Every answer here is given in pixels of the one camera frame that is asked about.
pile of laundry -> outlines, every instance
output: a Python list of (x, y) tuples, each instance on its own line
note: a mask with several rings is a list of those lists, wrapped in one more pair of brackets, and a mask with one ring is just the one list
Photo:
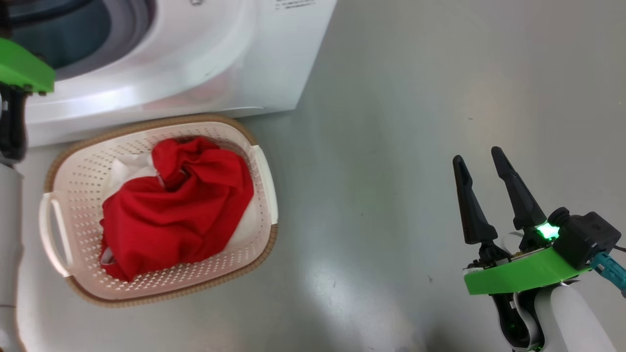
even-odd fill
[(203, 137), (121, 155), (103, 197), (100, 265), (130, 282), (207, 259), (224, 250), (253, 194), (245, 160)]

floor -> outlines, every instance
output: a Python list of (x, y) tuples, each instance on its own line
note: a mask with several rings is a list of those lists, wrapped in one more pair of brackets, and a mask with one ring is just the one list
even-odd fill
[[(546, 213), (626, 228), (626, 3), (339, 0), (295, 111), (246, 118), (277, 186), (280, 230), (255, 272), (192, 296), (92, 306), (47, 263), (36, 212), (66, 145), (24, 174), (18, 322), (29, 351), (508, 351), (490, 298), (469, 296), (451, 160), (488, 220), (513, 214), (501, 146)], [(626, 262), (626, 256), (616, 254)], [(626, 302), (577, 288), (618, 350)]]

basket rim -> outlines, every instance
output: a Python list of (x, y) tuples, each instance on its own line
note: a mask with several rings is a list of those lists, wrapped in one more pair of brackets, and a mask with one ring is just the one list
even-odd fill
[[(76, 142), (72, 144), (68, 149), (60, 153), (55, 160), (52, 162), (50, 168), (48, 169), (48, 174), (46, 175), (46, 180), (44, 182), (44, 193), (49, 193), (54, 191), (54, 181), (56, 180), (56, 175), (58, 170), (62, 166), (62, 164), (74, 153), (90, 147), (92, 145), (96, 145), (98, 143), (105, 142), (107, 140), (111, 140), (114, 138), (122, 137), (125, 135), (129, 135), (132, 133), (142, 132), (145, 130), (152, 130), (154, 128), (174, 126), (174, 125), (185, 125), (188, 123), (198, 123), (198, 122), (220, 122), (226, 125), (230, 125), (231, 127), (236, 128), (239, 132), (241, 132), (247, 140), (250, 142), (252, 146), (258, 145), (256, 138), (252, 135), (250, 131), (247, 130), (240, 122), (225, 116), (214, 115), (214, 114), (197, 114), (197, 115), (187, 115), (187, 116), (178, 116), (171, 118), (163, 118), (160, 120), (154, 120), (150, 122), (138, 123), (136, 125), (123, 127), (108, 133), (104, 133), (100, 136), (89, 138), (87, 140), (83, 140), (81, 142)], [(83, 298), (85, 301), (89, 303), (95, 304), (97, 306), (106, 307), (106, 308), (125, 308), (132, 306), (139, 306), (142, 304), (155, 303), (164, 301), (167, 299), (177, 298), (186, 296), (188, 294), (193, 294), (196, 292), (200, 292), (204, 289), (208, 289), (210, 287), (218, 286), (227, 281), (235, 279), (237, 277), (243, 276), (263, 263), (269, 254), (272, 252), (274, 248), (274, 244), (276, 242), (276, 237), (278, 234), (278, 224), (273, 224), (270, 228), (270, 237), (263, 249), (263, 252), (250, 264), (241, 267), (237, 270), (224, 274), (222, 276), (216, 277), (211, 280), (207, 280), (204, 282), (200, 282), (198, 284), (194, 284), (188, 287), (183, 287), (180, 289), (176, 289), (173, 291), (163, 292), (159, 294), (152, 294), (149, 296), (142, 296), (136, 298), (127, 298), (127, 299), (105, 299), (99, 296), (96, 296), (90, 293), (87, 289), (85, 289), (76, 278), (72, 276), (68, 276), (65, 278), (68, 285), (72, 288), (72, 290)]]

green bracket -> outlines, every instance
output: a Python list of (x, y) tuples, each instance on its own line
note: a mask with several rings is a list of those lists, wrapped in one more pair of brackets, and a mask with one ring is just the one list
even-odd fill
[(512, 293), (567, 281), (589, 270), (574, 269), (551, 247), (464, 278), (469, 294)]
[(54, 91), (55, 73), (35, 55), (10, 40), (0, 38), (0, 82), (24, 88), (35, 93)]

glowing green led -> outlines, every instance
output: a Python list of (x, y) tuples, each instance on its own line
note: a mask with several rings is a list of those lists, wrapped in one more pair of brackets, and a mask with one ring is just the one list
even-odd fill
[(539, 227), (537, 227), (539, 233), (545, 239), (557, 239), (558, 238), (558, 227), (552, 226), (547, 222)]

